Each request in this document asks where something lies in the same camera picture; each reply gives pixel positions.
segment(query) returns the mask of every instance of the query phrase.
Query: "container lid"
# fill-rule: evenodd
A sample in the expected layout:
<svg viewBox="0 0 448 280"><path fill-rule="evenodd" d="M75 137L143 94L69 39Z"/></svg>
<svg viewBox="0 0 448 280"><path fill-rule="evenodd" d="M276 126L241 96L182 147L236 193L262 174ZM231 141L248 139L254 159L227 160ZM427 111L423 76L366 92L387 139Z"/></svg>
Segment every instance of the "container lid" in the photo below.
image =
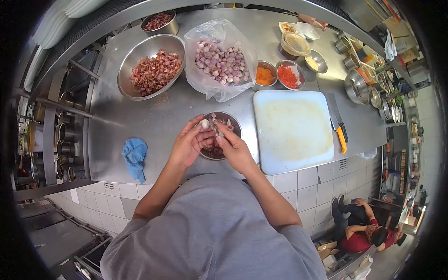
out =
<svg viewBox="0 0 448 280"><path fill-rule="evenodd" d="M310 44L294 32L285 32L281 38L282 48L293 56L307 56L311 53Z"/></svg>

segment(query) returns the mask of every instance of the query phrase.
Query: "yellow knife handle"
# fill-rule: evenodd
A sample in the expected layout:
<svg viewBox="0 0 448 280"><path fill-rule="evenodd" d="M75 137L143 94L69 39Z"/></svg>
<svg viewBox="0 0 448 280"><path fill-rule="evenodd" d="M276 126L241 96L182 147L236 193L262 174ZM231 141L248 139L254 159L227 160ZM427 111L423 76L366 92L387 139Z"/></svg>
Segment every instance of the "yellow knife handle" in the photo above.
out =
<svg viewBox="0 0 448 280"><path fill-rule="evenodd" d="M347 143L345 143L344 133L340 127L336 129L336 133L339 136L339 142L342 145L342 154L345 154L347 152Z"/></svg>

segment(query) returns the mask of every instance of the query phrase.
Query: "stainless steel counter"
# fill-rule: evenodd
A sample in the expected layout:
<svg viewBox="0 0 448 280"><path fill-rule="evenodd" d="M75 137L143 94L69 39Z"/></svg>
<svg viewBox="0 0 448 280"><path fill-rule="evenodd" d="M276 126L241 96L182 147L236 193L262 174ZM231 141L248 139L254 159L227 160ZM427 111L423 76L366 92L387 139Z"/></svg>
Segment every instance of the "stainless steel counter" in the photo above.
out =
<svg viewBox="0 0 448 280"><path fill-rule="evenodd" d="M276 64L284 57L278 51L281 32L278 22L296 22L297 18L281 13L252 9L210 9L178 15L179 33L206 21L226 18L232 22L257 48L258 59ZM317 75L309 71L299 59L306 75L303 90L334 92L340 114L349 137L348 151L340 153L340 144L334 134L335 158L339 160L376 148L386 143L385 123L372 106L352 103L344 90L347 69L343 65L344 56L334 47L336 32L318 30L321 39L310 42L311 47L321 53L328 62L328 72ZM147 38L140 27L134 27L115 36L108 44L99 66L100 79L93 88L89 121L89 163L92 180L138 183L126 170L121 150L126 139L140 137L148 144L145 159L145 184L154 184L165 165L174 139L184 124L200 113L225 111L233 115L241 124L242 138L258 158L258 144L254 122L253 90L246 90L228 102L218 103L214 99L205 100L205 95L195 91L183 73L166 94L146 101L135 102L123 97L116 83L120 63L137 43ZM210 161L199 157L185 176L185 180L198 174L226 173L243 178L234 171L226 160Z"/></svg>

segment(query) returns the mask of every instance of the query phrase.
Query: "shredded carrot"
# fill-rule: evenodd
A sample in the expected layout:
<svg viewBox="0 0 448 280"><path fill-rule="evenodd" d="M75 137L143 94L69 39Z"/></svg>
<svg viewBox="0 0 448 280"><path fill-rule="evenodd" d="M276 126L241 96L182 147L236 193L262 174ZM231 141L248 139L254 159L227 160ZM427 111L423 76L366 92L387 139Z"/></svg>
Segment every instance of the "shredded carrot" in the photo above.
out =
<svg viewBox="0 0 448 280"><path fill-rule="evenodd" d="M294 74L291 67L284 67L284 66L280 67L278 69L278 75L279 79L285 86L293 89L296 89L298 87L297 77Z"/></svg>

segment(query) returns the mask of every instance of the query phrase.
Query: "dark jeans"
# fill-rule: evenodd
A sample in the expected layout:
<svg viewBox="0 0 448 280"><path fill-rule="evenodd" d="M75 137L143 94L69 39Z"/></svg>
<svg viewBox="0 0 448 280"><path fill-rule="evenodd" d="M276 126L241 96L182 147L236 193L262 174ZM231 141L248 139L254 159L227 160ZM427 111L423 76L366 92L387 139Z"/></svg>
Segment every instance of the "dark jeans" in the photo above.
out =
<svg viewBox="0 0 448 280"><path fill-rule="evenodd" d="M343 213L351 213L351 216L355 216L357 220L359 220L359 223L350 225L360 225L360 224L368 224L368 218L366 215L366 210L363 206L356 206L356 204L348 204L344 206ZM338 241L340 240L345 233L345 229L349 226L349 221L343 217L341 211L339 209L333 209L332 210L333 218L335 221L335 232L333 239Z"/></svg>

